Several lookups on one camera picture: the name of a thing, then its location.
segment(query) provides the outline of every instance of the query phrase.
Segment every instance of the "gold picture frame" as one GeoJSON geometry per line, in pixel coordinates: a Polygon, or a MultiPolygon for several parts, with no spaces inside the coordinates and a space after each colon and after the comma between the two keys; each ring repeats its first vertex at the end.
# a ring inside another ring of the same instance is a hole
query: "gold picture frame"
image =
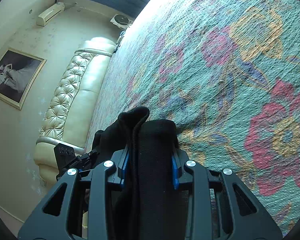
{"type": "Polygon", "coordinates": [[[46,59],[9,47],[0,58],[0,99],[21,110],[46,59]]]}

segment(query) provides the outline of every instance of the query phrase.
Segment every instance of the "framed picture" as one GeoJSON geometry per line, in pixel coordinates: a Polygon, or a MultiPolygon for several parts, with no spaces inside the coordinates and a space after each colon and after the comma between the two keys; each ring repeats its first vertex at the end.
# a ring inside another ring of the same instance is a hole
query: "framed picture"
{"type": "Polygon", "coordinates": [[[21,110],[34,79],[46,61],[8,48],[0,60],[0,99],[21,110]]]}

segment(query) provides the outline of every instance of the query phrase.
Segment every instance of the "air conditioner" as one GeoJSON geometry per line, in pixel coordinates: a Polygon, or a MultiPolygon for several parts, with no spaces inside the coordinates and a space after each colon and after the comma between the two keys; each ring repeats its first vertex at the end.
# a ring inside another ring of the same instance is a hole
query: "air conditioner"
{"type": "Polygon", "coordinates": [[[127,17],[121,14],[116,14],[111,21],[114,25],[118,26],[120,29],[127,29],[128,26],[133,24],[132,20],[129,20],[127,17]]]}
{"type": "Polygon", "coordinates": [[[46,26],[49,21],[65,10],[65,4],[57,2],[37,17],[37,25],[46,26]]]}

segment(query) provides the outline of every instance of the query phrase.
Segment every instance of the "bride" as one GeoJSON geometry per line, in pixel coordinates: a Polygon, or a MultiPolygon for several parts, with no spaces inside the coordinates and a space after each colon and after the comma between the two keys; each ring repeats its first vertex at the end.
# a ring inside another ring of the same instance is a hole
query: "bride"
{"type": "Polygon", "coordinates": [[[35,64],[30,64],[19,70],[14,70],[12,64],[0,66],[0,85],[4,84],[12,89],[23,93],[36,70],[35,64]]]}

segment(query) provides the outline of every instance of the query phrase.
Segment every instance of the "bedspread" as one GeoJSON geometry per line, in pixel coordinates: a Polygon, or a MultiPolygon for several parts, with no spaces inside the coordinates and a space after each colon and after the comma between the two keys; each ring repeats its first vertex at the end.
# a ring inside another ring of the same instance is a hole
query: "bedspread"
{"type": "Polygon", "coordinates": [[[86,149],[141,105],[176,123],[191,159],[233,169],[284,234],[299,219],[298,0],[151,0],[111,59],[86,149]]]}

